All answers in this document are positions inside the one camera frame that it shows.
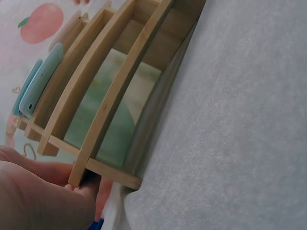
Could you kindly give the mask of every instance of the gray fabric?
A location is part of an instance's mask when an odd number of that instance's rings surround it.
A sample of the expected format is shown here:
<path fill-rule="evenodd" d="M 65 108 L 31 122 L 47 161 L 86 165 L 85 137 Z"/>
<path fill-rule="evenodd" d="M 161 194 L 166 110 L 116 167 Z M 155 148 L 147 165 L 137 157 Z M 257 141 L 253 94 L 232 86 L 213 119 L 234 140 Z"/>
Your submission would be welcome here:
<path fill-rule="evenodd" d="M 306 229 L 306 109 L 307 1 L 207 0 L 119 229 Z"/>

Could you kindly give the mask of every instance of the peach illustration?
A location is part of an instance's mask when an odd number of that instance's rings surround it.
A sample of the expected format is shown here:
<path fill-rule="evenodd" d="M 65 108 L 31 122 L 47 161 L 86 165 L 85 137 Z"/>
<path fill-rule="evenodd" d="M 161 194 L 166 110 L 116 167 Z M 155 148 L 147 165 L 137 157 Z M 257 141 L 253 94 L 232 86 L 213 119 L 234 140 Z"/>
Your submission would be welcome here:
<path fill-rule="evenodd" d="M 21 38 L 29 44 L 38 44 L 54 35 L 62 26 L 64 14 L 54 3 L 37 7 L 30 17 L 19 23 Z"/>

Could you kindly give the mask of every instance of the wooden desk organizer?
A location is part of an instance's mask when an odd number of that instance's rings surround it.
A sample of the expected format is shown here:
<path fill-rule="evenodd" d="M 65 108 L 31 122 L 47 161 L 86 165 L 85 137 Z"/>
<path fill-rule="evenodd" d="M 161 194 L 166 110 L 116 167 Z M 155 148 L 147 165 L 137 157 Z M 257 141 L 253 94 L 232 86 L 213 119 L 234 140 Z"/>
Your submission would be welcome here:
<path fill-rule="evenodd" d="M 65 36 L 58 37 L 65 56 L 40 97 L 30 120 L 19 128 L 39 141 L 38 153 L 56 156 L 59 149 L 77 156 L 69 184 L 78 187 L 86 170 L 132 189 L 141 179 L 95 159 L 119 103 L 141 62 L 168 71 L 164 100 L 177 74 L 205 0 L 126 0 L 116 11 L 108 1 L 96 16 L 78 17 Z M 127 55 L 92 122 L 81 149 L 64 142 L 79 104 L 111 49 Z M 149 130 L 162 107 L 152 114 Z M 143 137 L 140 149 L 149 135 Z"/>

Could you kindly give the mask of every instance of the blue object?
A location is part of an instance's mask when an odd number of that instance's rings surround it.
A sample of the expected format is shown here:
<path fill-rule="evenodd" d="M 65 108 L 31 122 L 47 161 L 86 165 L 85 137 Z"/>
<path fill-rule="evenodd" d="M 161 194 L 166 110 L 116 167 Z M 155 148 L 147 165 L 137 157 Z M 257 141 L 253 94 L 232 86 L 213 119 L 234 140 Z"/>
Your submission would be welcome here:
<path fill-rule="evenodd" d="M 15 104 L 13 106 L 12 109 L 12 114 L 15 116 L 20 116 L 21 112 L 19 110 L 19 105 L 20 105 L 20 101 L 24 96 L 25 91 L 27 90 L 27 88 L 29 87 L 30 82 L 32 81 L 33 77 L 36 75 L 37 71 L 39 70 L 39 68 L 42 66 L 43 64 L 43 60 L 39 59 L 36 64 L 34 65 L 33 69 L 31 70 L 31 72 L 29 73 L 27 79 L 24 82 L 23 87 L 21 88 L 18 97 L 15 101 Z"/>
<path fill-rule="evenodd" d="M 19 111 L 28 119 L 31 118 L 45 87 L 47 86 L 60 62 L 63 60 L 63 57 L 63 44 L 57 43 L 27 87 L 20 101 Z"/>
<path fill-rule="evenodd" d="M 104 219 L 100 219 L 98 223 L 94 222 L 88 230 L 101 230 L 103 224 Z"/>

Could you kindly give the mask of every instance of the hand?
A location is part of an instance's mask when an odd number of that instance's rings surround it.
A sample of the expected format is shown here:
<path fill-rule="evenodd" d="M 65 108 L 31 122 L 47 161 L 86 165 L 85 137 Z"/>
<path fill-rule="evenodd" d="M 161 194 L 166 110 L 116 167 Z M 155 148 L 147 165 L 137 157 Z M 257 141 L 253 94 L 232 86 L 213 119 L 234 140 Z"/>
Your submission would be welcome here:
<path fill-rule="evenodd" d="M 73 0 L 73 2 L 77 5 L 79 5 L 80 3 L 88 4 L 90 3 L 90 0 Z"/>
<path fill-rule="evenodd" d="M 66 186 L 72 165 L 38 162 L 0 146 L 2 230 L 86 230 L 99 220 L 112 181 L 97 175 L 80 188 Z"/>

